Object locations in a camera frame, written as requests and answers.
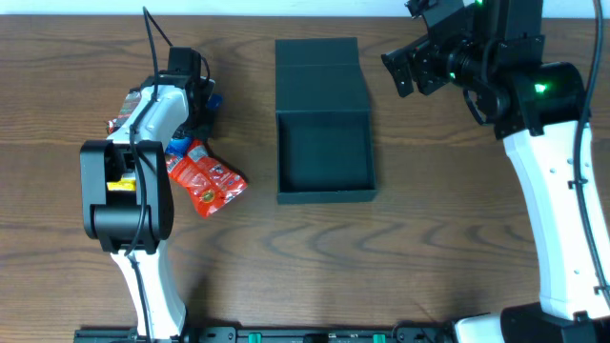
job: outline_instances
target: wood grain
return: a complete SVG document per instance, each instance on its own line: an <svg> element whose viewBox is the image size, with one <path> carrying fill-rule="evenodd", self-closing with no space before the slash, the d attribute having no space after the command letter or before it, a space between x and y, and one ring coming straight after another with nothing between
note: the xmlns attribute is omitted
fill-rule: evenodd
<svg viewBox="0 0 610 343"><path fill-rule="evenodd" d="M424 33L403 18L160 17L211 63L225 104L213 151L250 188L204 220L173 185L170 258L190 321L390 326L537 300L519 182L488 128L445 87L400 99L379 56ZM135 325L120 271L82 228L78 150L103 138L151 73L139 17L0 18L0 341L67 342L82 326ZM546 20L546 59L588 72L593 22ZM372 203L277 206L277 38L357 36L374 107ZM167 48L157 40L161 65ZM610 91L601 70L594 145L610 205Z"/></svg>

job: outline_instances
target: snack package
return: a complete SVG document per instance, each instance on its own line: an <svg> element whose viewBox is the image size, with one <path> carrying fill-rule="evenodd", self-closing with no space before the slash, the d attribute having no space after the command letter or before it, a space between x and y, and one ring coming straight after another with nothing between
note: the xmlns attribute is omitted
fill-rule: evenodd
<svg viewBox="0 0 610 343"><path fill-rule="evenodd" d="M170 178L189 191L194 208L203 217L218 211L248 184L237 173L211 158L199 140L194 140L181 157L166 155Z"/></svg>

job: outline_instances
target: cable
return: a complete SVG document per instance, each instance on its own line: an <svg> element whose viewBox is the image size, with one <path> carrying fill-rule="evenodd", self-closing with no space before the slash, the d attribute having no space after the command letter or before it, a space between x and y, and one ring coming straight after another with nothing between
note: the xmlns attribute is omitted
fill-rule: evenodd
<svg viewBox="0 0 610 343"><path fill-rule="evenodd" d="M137 281L137 289L140 294L140 302L142 303L142 316L144 317L144 327L146 328L146 342L151 343L151 326L149 325L149 311L146 307L146 296L144 296L144 281L142 280L142 272L133 255L127 257L132 263L135 279Z"/></svg>
<svg viewBox="0 0 610 343"><path fill-rule="evenodd" d="M170 46L173 47L172 42L170 41L170 38L168 38L168 36L165 34L165 32L161 29L161 27L156 23L156 21L154 20L153 16L146 10L145 12L145 16L148 17L149 19L151 19L152 24L156 27L156 30L159 31L159 33L161 34L161 36L163 37L163 39L165 39L165 42ZM208 76L206 77L205 82L203 83L203 85L201 85L202 89L206 89L208 87L208 85L210 84L210 65L208 65L208 60L203 57L203 55L201 53L199 53L199 56L201 57L201 60L203 61L203 64L206 67L206 73L208 74Z"/></svg>
<svg viewBox="0 0 610 343"><path fill-rule="evenodd" d="M151 44L152 67L154 68L154 87L152 89L151 100L149 100L144 109L142 109L142 111L137 114L135 119L133 119L132 124L130 125L130 149L133 154L135 172L137 173L139 183L137 188L140 191L140 216L138 218L137 229L135 231L135 235L133 236L132 243L130 243L130 246L125 250L125 256L132 253L132 251L137 246L137 243L140 240L140 235L142 235L144 223L146 222L146 179L144 178L144 170L142 169L142 162L140 161L140 158L142 158L143 156L140 154L140 150L135 145L135 135L137 134L138 125L140 125L140 122L142 121L142 118L144 118L144 115L153 106L159 92L159 67L156 60L156 50L154 49L153 33L151 32L151 26L149 25L148 20L150 14L145 7L142 8L142 11L144 12L144 23L146 24L146 32L149 36L149 43Z"/></svg>
<svg viewBox="0 0 610 343"><path fill-rule="evenodd" d="M480 64L480 78L484 83L488 82L489 71L487 66L489 66L489 55L492 51L492 47L498 41L499 40L497 38L492 38L487 42L487 44L485 44L485 49L483 50L483 61Z"/></svg>
<svg viewBox="0 0 610 343"><path fill-rule="evenodd" d="M598 253L598 248L595 244L595 237L591 230L591 222L589 221L589 213L587 210L587 204L584 198L584 184L587 182L584 178L582 178L582 169L580 167L580 155L582 150L582 137L584 134L584 129L586 127L587 122L590 117L590 107L591 107L591 98L593 97L593 92L595 90L598 72L600 69L600 60L601 60L601 48L603 45L603 13L601 9L601 1L594 0L593 4L596 10L596 42L595 42L595 52L593 55L593 62L591 64L591 70L589 71L589 82L587 84L587 91L584 98L584 103L582 105L582 110L580 113L580 119L577 124L576 134L574 138L574 187L576 189L577 199L579 202L579 211L580 211L580 219L582 221L582 227L584 229L584 235L587 240L587 244L589 246L589 252L591 253L591 259L593 261L593 266L595 268L596 276L600 283L600 286L596 288L597 291L601 291L603 297L606 300L608 307L610 307L610 289L608 288L608 283L603 274L603 267L601 266L600 255Z"/></svg>

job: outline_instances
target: open box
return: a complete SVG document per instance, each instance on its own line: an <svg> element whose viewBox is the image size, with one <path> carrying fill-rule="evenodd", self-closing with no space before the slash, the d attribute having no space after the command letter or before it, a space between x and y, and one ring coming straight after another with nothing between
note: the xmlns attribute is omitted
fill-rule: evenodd
<svg viewBox="0 0 610 343"><path fill-rule="evenodd" d="M275 41L279 204L376 195L371 105L355 38Z"/></svg>

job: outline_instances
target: black cable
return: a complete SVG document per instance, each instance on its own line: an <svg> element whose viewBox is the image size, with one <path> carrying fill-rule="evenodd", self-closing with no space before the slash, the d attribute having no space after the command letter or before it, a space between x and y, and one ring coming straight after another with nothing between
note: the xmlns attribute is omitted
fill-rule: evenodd
<svg viewBox="0 0 610 343"><path fill-rule="evenodd" d="M153 16L146 11L145 14L149 19L151 19L152 24L156 27L156 30L159 31L159 33L161 34L161 36L163 37L163 39L165 39L165 42L170 46L173 47L172 41L170 41L170 38L168 38L168 36L165 34L165 32L161 29L161 27L156 23L156 21L153 19ZM208 60L203 57L203 55L201 53L199 53L199 56L201 57L201 60L203 61L203 64L206 67L206 73L208 74L208 76L206 77L206 81L203 83L203 85L201 86L202 89L206 89L208 87L208 85L210 84L210 65L208 65Z"/></svg>
<svg viewBox="0 0 610 343"><path fill-rule="evenodd" d="M480 78L481 80L483 80L484 83L488 83L488 66L489 66L489 55L492 51L492 47L494 46L494 44L496 44L499 40L497 38L492 38L490 39L487 44L485 44L485 49L483 50L483 61L480 64Z"/></svg>
<svg viewBox="0 0 610 343"><path fill-rule="evenodd" d="M146 222L146 180L144 178L144 170L142 169L142 162L140 158L143 156L140 154L140 150L135 145L135 135L137 134L137 127L140 125L142 118L144 115L151 109L154 102L156 101L156 97L159 92L159 67L156 61L156 50L154 49L154 40L153 33L151 32L151 26L149 25L149 12L146 8L142 8L144 13L144 23L146 24L146 32L149 36L149 43L151 44L151 54L152 54L152 67L154 68L154 88L152 89L151 100L146 104L144 109L136 115L135 119L133 119L133 123L130 125L130 149L133 154L133 162L135 164L135 172L137 173L138 178L138 190L140 191L140 217L137 222L137 229L135 231L135 235L133 236L132 243L125 250L125 256L132 253L133 249L137 246L137 243L140 240L140 235L142 234L142 229L144 228L144 223Z"/></svg>
<svg viewBox="0 0 610 343"><path fill-rule="evenodd" d="M129 255L127 257L132 263L133 271L135 272L135 279L137 281L137 289L140 294L140 302L142 303L142 316L144 317L144 326L146 328L146 342L151 343L151 327L149 325L149 311L146 306L146 296L144 293L144 281L142 280L142 272L140 272L140 267L138 266L137 261L133 255Z"/></svg>
<svg viewBox="0 0 610 343"><path fill-rule="evenodd" d="M591 64L591 70L589 71L589 82L587 84L587 91L582 104L582 110L580 113L580 119L577 124L576 134L574 138L574 187L576 189L577 199L579 201L580 219L582 221L582 227L584 229L584 235L589 246L589 252L591 253L591 259L595 268L596 277L600 283L599 288L595 291L601 291L603 297L606 300L608 307L610 307L610 289L608 288L608 282L606 281L605 275L603 274L603 267L601 266L600 255L598 248L595 244L595 237L591 230L591 222L589 221L589 213L587 210L587 204L584 198L584 184L587 182L582 177L582 169L580 167L580 155L582 150L582 137L584 129L589 121L591 98L595 90L598 72L600 70L601 61L601 48L603 45L603 13L601 10L601 1L594 0L593 4L596 10L596 41L595 41L595 52L593 55L593 62Z"/></svg>

